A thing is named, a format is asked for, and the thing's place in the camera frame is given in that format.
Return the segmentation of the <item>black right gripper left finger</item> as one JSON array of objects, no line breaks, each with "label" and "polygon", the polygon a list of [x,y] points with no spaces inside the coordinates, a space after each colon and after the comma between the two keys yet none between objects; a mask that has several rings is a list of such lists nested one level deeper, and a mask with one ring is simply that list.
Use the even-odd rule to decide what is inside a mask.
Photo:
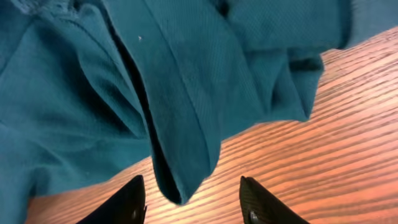
[{"label": "black right gripper left finger", "polygon": [[143,224],[146,210],[144,178],[137,175],[77,224]]}]

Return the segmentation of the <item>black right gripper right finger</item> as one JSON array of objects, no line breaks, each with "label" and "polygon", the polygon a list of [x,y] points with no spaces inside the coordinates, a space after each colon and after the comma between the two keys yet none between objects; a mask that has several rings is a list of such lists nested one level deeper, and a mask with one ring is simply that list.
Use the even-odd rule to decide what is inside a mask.
[{"label": "black right gripper right finger", "polygon": [[239,201],[244,224],[309,224],[252,177],[241,177]]}]

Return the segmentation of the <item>blue polo shirt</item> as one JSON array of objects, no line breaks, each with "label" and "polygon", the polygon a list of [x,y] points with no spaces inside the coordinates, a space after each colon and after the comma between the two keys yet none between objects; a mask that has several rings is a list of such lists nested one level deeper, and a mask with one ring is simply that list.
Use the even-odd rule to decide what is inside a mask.
[{"label": "blue polo shirt", "polygon": [[1,222],[147,156],[185,204],[222,140],[309,119],[323,52],[396,25],[391,0],[2,1]]}]

